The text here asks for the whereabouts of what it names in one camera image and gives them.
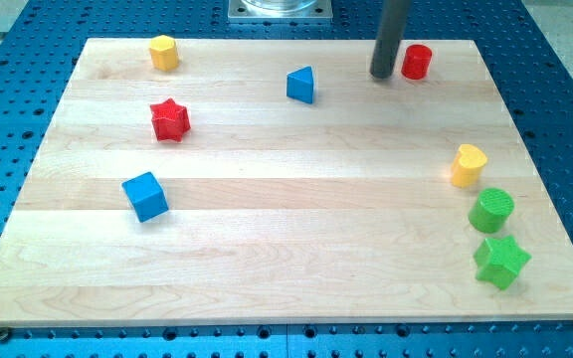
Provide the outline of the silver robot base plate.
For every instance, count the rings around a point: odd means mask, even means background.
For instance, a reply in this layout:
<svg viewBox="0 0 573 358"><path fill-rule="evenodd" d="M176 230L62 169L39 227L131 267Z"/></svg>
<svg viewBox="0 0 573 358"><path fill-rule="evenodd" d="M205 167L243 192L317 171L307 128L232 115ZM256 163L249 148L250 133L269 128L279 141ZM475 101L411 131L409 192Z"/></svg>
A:
<svg viewBox="0 0 573 358"><path fill-rule="evenodd" d="M330 21L331 0L226 0L230 22Z"/></svg>

